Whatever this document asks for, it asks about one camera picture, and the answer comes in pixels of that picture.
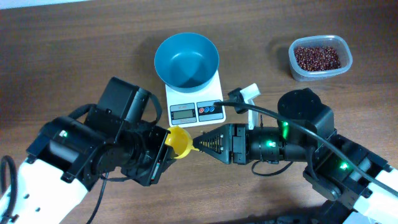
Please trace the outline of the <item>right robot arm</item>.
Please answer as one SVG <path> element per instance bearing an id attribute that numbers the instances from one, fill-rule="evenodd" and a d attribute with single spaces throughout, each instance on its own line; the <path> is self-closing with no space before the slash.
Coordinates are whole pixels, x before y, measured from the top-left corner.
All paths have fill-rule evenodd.
<path id="1" fill-rule="evenodd" d="M 225 124 L 196 137 L 195 148 L 225 164 L 305 162 L 303 177 L 325 198 L 318 210 L 282 215 L 272 223 L 397 222 L 397 169 L 338 134 L 333 110 L 312 90 L 284 94 L 277 111 L 245 103 L 240 89 L 215 106 L 267 115 L 277 126 Z"/>

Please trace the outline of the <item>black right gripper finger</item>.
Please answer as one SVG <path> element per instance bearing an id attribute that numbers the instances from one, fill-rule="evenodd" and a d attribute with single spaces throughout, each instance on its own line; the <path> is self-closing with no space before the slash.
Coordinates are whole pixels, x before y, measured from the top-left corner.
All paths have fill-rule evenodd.
<path id="1" fill-rule="evenodd" d="M 224 124 L 193 139 L 194 146 L 225 146 L 231 134 L 231 124 Z"/>
<path id="2" fill-rule="evenodd" d="M 229 142 L 224 136 L 200 136 L 193 140 L 193 146 L 225 164 L 231 163 Z"/>

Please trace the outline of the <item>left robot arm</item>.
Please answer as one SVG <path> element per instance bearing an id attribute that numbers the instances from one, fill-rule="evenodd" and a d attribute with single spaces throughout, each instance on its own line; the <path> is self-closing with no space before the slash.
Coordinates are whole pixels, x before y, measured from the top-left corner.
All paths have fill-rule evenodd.
<path id="1" fill-rule="evenodd" d="M 60 223 L 92 190 L 120 168 L 120 181 L 156 184 L 173 162 L 168 130 L 142 115 L 151 92 L 112 78 L 99 102 L 46 123 L 16 167 L 1 159 L 2 223 Z"/>

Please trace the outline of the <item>yellow measuring scoop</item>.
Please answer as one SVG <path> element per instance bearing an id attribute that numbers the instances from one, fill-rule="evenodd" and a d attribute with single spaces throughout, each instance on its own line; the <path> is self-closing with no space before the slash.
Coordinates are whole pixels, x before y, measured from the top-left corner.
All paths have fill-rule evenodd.
<path id="1" fill-rule="evenodd" d="M 172 159 L 183 159 L 191 151 L 199 151 L 193 146 L 193 139 L 188 131 L 179 126 L 167 129 L 170 134 L 167 135 L 165 144 L 173 148 Z"/>

